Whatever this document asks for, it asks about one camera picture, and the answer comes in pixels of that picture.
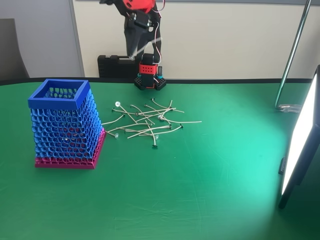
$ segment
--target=green table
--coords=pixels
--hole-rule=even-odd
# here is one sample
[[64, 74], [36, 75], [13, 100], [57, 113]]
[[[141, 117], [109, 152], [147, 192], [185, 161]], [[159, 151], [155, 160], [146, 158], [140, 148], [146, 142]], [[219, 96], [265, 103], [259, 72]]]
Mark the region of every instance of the green table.
[[[34, 167], [27, 99], [40, 83], [0, 86], [0, 240], [264, 240], [319, 239], [317, 153], [285, 210], [278, 175], [297, 115], [273, 109], [276, 83], [91, 83], [103, 122], [115, 101], [185, 111], [199, 121], [150, 137], [106, 137], [95, 170]], [[287, 84], [283, 103], [300, 104], [308, 84]], [[106, 129], [131, 123], [129, 117]]]

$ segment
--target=3d printed basket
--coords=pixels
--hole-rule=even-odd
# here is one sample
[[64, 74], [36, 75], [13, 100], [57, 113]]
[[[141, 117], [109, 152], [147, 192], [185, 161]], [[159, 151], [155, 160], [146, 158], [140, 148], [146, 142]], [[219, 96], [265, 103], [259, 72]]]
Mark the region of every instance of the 3d printed basket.
[[35, 167], [94, 169], [106, 132], [87, 80], [46, 79], [28, 99]]

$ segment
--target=red bracket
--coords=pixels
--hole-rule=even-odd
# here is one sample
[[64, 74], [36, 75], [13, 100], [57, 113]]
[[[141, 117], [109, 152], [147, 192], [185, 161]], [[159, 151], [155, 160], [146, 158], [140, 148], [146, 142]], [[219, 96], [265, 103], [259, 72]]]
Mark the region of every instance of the red bracket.
[[153, 84], [153, 86], [146, 86], [146, 89], [154, 89], [155, 88], [155, 84]]
[[123, 0], [123, 2], [128, 9], [148, 13], [155, 6], [156, 0]]
[[143, 65], [140, 63], [139, 65], [139, 73], [140, 74], [151, 74], [155, 75], [157, 73], [158, 65]]

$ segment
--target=gray chair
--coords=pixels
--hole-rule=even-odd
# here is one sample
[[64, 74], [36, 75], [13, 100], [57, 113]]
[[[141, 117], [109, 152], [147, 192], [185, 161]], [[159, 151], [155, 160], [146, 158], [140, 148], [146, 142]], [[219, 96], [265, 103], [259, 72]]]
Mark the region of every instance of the gray chair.
[[0, 19], [0, 81], [29, 78], [22, 60], [14, 19]]

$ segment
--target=metal pole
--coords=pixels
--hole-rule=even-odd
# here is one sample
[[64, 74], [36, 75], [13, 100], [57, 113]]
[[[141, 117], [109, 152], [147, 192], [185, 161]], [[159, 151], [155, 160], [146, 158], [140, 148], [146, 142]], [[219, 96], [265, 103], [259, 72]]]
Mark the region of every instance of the metal pole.
[[276, 94], [276, 99], [275, 99], [275, 104], [274, 104], [276, 109], [279, 109], [279, 107], [278, 107], [279, 99], [280, 99], [284, 84], [285, 84], [285, 82], [287, 80], [288, 73], [289, 73], [292, 61], [294, 59], [294, 56], [295, 56], [295, 53], [296, 53], [296, 50], [297, 50], [297, 47], [298, 47], [298, 43], [299, 43], [299, 40], [300, 40], [300, 37], [301, 37], [302, 30], [304, 29], [304, 25], [305, 25], [305, 22], [306, 22], [306, 19], [307, 19], [307, 16], [308, 16], [308, 12], [309, 12], [309, 9], [310, 9], [311, 1], [312, 0], [307, 0], [306, 3], [305, 3], [305, 6], [304, 6], [304, 10], [303, 10], [302, 17], [301, 17], [301, 20], [300, 20], [299, 28], [298, 28], [298, 31], [296, 32], [296, 35], [295, 35], [293, 46], [292, 46], [292, 49], [291, 49], [291, 52], [290, 52], [290, 56], [289, 56], [288, 62], [286, 63], [286, 66], [285, 66], [285, 70], [284, 70], [284, 73], [283, 73], [283, 76], [282, 76], [282, 79], [281, 79], [281, 83], [280, 83], [280, 86], [279, 86], [279, 89], [278, 89], [278, 93]]

